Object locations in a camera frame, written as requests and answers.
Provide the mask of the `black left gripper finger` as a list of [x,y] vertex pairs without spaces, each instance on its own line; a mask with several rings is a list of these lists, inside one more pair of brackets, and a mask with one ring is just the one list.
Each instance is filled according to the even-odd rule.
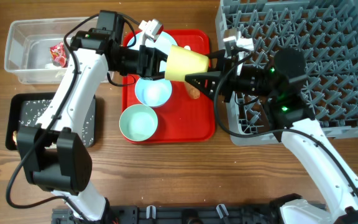
[[167,61],[168,55],[154,47],[140,46],[140,58],[145,62]]
[[165,78],[165,72],[155,72],[153,74],[141,74],[139,75],[144,80],[161,80]]

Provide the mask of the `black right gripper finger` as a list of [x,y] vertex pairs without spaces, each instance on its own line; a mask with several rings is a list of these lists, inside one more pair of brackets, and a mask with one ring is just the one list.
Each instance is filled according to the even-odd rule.
[[228,58],[226,57],[226,51],[224,49],[211,52],[206,54],[206,56],[211,63],[213,60],[216,60],[215,66],[210,65],[208,70],[224,70],[226,68]]
[[217,86],[223,77],[222,72],[203,72],[185,75],[185,81],[198,89],[210,100],[214,100]]

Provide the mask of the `light blue bowl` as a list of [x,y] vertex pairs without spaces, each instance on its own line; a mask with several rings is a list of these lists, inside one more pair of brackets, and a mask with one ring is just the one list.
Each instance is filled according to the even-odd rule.
[[163,106],[171,97],[173,87],[166,79],[138,79],[135,84],[135,96],[144,105],[157,108]]

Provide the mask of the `yellow plastic cup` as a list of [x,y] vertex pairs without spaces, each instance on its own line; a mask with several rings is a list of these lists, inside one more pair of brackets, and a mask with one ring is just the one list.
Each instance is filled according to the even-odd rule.
[[206,72],[208,67],[207,56],[172,45],[167,57],[165,79],[184,82],[186,75]]

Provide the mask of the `mint green bowl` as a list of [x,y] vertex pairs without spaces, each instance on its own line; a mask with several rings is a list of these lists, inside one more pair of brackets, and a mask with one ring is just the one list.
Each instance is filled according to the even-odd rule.
[[119,119],[122,135],[130,141],[141,142],[151,138],[158,127],[156,112],[143,104],[126,108]]

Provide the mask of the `red snack wrapper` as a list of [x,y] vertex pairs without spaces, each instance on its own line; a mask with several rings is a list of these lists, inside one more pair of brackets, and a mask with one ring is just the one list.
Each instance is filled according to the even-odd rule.
[[50,54],[52,57],[52,63],[55,66],[62,68],[65,68],[67,66],[67,55],[63,42],[60,42],[59,44],[50,47]]

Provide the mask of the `white napkin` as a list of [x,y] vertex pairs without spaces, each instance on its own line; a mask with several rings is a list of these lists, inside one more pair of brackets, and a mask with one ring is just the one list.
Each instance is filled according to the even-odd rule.
[[58,68],[60,68],[60,66],[56,62],[50,62],[45,65],[45,69],[58,69]]

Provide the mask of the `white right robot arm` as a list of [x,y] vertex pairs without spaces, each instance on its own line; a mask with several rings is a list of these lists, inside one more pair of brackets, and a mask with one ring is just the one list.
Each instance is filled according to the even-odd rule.
[[302,164],[326,201],[323,210],[300,195],[273,200],[270,218],[275,223],[358,223],[358,176],[329,142],[301,95],[307,74],[303,54],[279,50],[264,68],[244,68],[243,60],[217,54],[218,68],[209,57],[185,50],[184,82],[216,101],[235,91],[265,98],[268,131]]

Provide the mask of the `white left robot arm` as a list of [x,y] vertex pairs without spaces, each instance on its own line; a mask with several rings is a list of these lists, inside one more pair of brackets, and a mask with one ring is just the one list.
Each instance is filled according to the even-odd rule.
[[135,21],[116,11],[95,15],[96,27],[72,28],[63,38],[69,53],[68,66],[52,102],[35,126],[23,126],[17,133],[17,149],[28,183],[63,200],[76,223],[114,223],[107,198],[90,181],[92,160],[81,138],[86,114],[100,83],[111,72],[158,80],[164,74],[160,63],[167,55],[145,46],[163,31],[158,20],[139,23],[135,36],[139,49],[122,46],[124,26]]

